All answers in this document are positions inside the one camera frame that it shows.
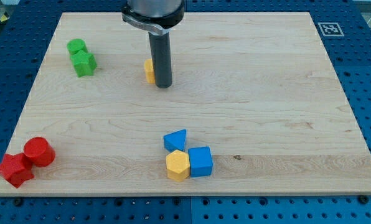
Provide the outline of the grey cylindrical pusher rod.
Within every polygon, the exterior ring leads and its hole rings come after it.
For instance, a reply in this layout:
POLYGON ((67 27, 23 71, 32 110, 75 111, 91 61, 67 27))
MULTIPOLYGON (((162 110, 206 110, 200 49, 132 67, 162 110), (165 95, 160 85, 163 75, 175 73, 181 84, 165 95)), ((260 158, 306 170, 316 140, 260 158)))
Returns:
POLYGON ((149 33, 149 43, 154 69, 155 85, 168 88, 172 85, 172 64, 170 35, 154 35, 149 33))

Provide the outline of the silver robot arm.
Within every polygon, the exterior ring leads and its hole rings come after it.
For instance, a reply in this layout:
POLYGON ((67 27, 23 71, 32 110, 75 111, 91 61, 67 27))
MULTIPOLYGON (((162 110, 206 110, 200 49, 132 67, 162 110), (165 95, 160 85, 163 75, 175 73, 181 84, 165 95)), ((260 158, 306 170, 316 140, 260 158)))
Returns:
POLYGON ((172 85, 170 30, 184 17, 184 0, 127 0, 121 7, 122 20, 148 32, 155 85, 172 85))

